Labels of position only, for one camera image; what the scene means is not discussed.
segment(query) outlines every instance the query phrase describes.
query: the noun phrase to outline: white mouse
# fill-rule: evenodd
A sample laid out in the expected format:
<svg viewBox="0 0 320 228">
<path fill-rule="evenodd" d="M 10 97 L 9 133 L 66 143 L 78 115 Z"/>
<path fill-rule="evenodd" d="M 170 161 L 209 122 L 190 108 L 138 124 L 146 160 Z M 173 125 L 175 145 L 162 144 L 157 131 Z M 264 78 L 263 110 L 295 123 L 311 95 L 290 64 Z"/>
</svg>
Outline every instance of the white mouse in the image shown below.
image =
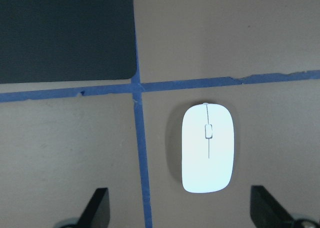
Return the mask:
<svg viewBox="0 0 320 228">
<path fill-rule="evenodd" d="M 182 122 L 182 185 L 191 193 L 216 192 L 231 179 L 234 124 L 222 105 L 203 103 L 189 108 Z"/>
</svg>

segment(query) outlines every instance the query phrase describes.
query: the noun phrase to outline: black mat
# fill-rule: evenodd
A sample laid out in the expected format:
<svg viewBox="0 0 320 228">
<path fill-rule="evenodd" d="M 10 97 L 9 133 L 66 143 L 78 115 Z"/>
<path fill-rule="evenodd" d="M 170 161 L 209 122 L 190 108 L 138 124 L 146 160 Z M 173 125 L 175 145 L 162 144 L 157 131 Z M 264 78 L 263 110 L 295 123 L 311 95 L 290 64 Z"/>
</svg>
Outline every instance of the black mat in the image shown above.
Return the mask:
<svg viewBox="0 0 320 228">
<path fill-rule="evenodd" d="M 129 79 L 133 0 L 0 0 L 0 83 Z"/>
</svg>

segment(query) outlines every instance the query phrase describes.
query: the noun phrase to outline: computer mouse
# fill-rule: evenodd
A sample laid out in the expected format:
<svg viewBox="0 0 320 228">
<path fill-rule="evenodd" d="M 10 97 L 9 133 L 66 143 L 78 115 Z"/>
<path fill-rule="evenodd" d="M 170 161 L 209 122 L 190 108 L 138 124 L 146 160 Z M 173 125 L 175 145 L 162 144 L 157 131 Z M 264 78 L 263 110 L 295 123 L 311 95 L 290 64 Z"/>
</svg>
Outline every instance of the computer mouse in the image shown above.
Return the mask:
<svg viewBox="0 0 320 228">
<path fill-rule="evenodd" d="M 191 193 L 225 188 L 234 164 L 234 124 L 220 104 L 189 108 L 182 121 L 182 185 Z"/>
</svg>

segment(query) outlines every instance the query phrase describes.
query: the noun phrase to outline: black object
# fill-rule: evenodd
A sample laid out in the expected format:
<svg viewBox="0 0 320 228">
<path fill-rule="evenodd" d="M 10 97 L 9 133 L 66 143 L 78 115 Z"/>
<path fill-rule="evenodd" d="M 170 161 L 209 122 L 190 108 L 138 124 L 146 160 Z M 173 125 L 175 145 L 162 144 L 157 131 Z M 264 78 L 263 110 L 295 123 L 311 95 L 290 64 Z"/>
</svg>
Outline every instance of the black object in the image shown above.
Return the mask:
<svg viewBox="0 0 320 228">
<path fill-rule="evenodd" d="M 98 188 L 93 193 L 77 224 L 67 224 L 60 228 L 107 228 L 109 221 L 109 191 L 108 188 Z"/>
<path fill-rule="evenodd" d="M 262 185 L 251 187 L 250 216 L 257 228 L 320 228 L 312 220 L 294 220 Z"/>
<path fill-rule="evenodd" d="M 133 0 L 0 0 L 0 83 L 129 79 Z"/>
</svg>

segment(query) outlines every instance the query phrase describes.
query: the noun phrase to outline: scroll wheel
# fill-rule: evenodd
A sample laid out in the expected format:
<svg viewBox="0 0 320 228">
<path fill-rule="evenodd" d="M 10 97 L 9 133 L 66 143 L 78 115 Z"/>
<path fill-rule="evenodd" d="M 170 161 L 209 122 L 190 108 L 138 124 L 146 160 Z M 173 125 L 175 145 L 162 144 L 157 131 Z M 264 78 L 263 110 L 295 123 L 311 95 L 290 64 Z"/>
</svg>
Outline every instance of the scroll wheel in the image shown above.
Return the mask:
<svg viewBox="0 0 320 228">
<path fill-rule="evenodd" d="M 211 124 L 206 124 L 204 126 L 205 129 L 205 138 L 206 139 L 211 139 L 212 138 L 212 125 Z"/>
</svg>

